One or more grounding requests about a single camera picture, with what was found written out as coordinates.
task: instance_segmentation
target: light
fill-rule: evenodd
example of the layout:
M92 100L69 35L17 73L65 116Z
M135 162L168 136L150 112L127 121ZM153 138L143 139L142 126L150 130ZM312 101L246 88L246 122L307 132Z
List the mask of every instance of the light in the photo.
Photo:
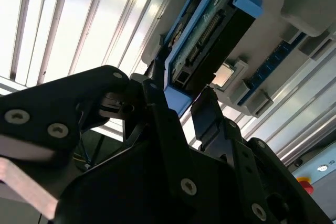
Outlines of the light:
M328 166L327 165L320 165L317 170L319 172L325 172L326 170L328 169Z

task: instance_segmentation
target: white panel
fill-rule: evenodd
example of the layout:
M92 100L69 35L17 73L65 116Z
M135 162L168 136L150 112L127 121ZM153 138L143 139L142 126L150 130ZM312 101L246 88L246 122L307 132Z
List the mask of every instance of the white panel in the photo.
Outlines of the white panel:
M223 115L229 119L231 119L232 121L235 121L237 119L237 117L239 117L241 113L229 106L226 106L223 109Z
M288 145L293 136L309 125L314 119L326 110L331 110L331 106L336 102L336 84L330 87L322 96L317 98L308 108L298 115L290 124L282 129L276 136L267 142L274 152L278 152Z
M41 19L39 22L35 46L33 50L32 61L29 67L29 74L27 78L27 86L33 87L36 85L40 73L43 56L45 53L48 35L50 31L51 22L53 19L54 10L57 0L44 0Z
M109 127L109 128L112 128L112 129L115 129L116 131L119 131L120 133L122 133L122 124L119 124L118 121L114 121L114 119L110 119L106 124L105 126Z
M20 85L19 83L16 83L3 77L0 77L0 84L3 84L9 87L10 89L13 89L14 91L24 90L26 88L25 86Z
M91 0L65 0L44 82L68 75Z
M149 32L151 25L154 22L154 19L156 18L157 12L159 11L163 1L164 0L150 1L149 6L138 26L138 29L134 34L134 37L126 51L124 59L121 62L119 68L128 76L134 71L137 73L144 73L143 69L145 68L146 64L140 63L142 62L140 54L144 46L142 43L147 33Z
M89 34L81 50L75 73L102 64L127 0L100 0Z
M29 0L15 81L26 85L43 0Z
M9 78L21 0L0 0L0 75Z
M193 119L190 117L183 125L183 132L188 143L195 137Z
M98 132L100 134L103 134L105 136L111 137L111 138L113 138L115 140L118 140L118 141L122 142L122 136L119 136L119 135L117 135L117 134L115 134L113 132L110 132L110 131L106 130L106 129L103 129L103 128L100 128L100 127L96 127L96 128L92 128L92 130L94 130L94 131L96 131L96 132Z
M0 96L11 94L10 91L0 88Z
M133 7L133 10L130 13L130 16L127 19L127 23L117 41L117 44L110 53L107 61L108 65L112 65L115 67L119 66L120 60L122 59L124 52L127 49L127 44L129 43L129 40L132 39L132 34L134 33L134 29L136 29L136 25L139 23L139 18L147 1L148 0L137 0L135 6ZM133 65L135 57L136 55L134 55L133 58L124 59L124 64Z
M281 109L277 110L256 132L252 135L266 140L271 137L283 124L297 113L306 103L336 76L336 57L333 57L320 71L318 71L300 90L289 99Z
M196 150L198 150L198 148L200 147L201 144L202 144L201 141L196 140L195 143L192 145L192 147L195 148Z

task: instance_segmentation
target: cable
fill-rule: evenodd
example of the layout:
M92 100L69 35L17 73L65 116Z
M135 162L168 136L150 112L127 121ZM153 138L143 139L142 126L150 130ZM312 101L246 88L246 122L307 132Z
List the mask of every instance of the cable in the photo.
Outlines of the cable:
M85 146L84 146L84 142L83 142L83 139L80 138L80 146L82 147L82 151L84 153L84 158L85 158L85 161L88 163L88 164L91 164L91 159L89 157L89 154L87 153L86 149L85 149Z
M40 214L40 217L38 218L38 222L37 222L37 224L40 224L40 222L41 222L41 218L42 218L42 214Z
M84 162L84 163L86 163L86 161L84 160L84 159L79 159L79 158L76 158L76 157L72 157L74 160L77 160L77 161L79 161L79 162Z
M100 138L99 138L98 144L97 144L96 148L94 149L94 153L92 155L91 163L89 165L94 166L96 164L98 154L100 152L101 146L103 145L104 139L105 139L105 135L101 135Z

